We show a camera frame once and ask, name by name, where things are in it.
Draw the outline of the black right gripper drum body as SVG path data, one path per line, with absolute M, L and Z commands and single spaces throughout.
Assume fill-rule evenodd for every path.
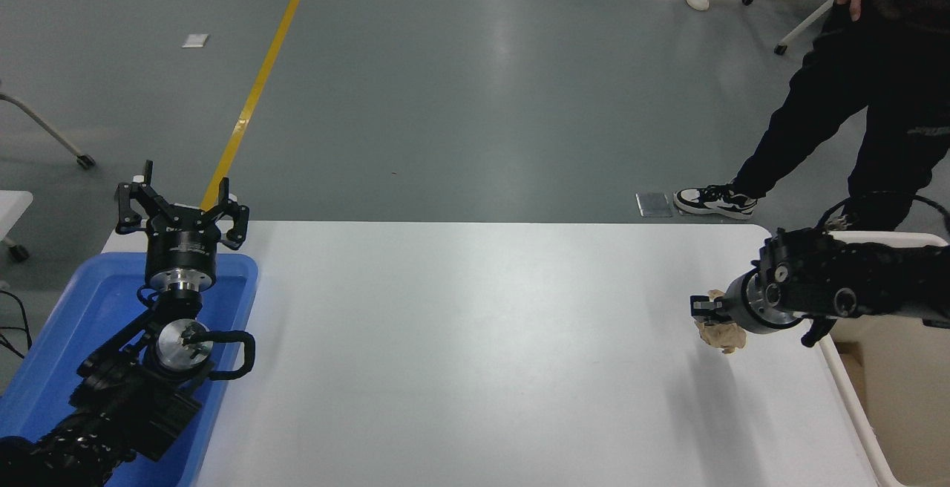
M 740 328 L 750 333 L 760 333 L 759 321 L 753 317 L 749 299 L 747 298 L 747 287 L 751 278 L 756 277 L 756 272 L 749 271 L 743 276 L 736 278 L 727 288 L 724 298 L 724 307 L 727 315 L 730 316 Z

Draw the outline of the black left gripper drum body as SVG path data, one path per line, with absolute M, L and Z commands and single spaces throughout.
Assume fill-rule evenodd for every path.
M 173 226 L 160 215 L 146 222 L 145 277 L 155 278 L 174 269 L 190 269 L 207 278 L 216 278 L 220 230 L 214 224 L 195 226 L 197 217 L 190 213 L 179 212 L 174 216 L 181 219 L 179 226 Z

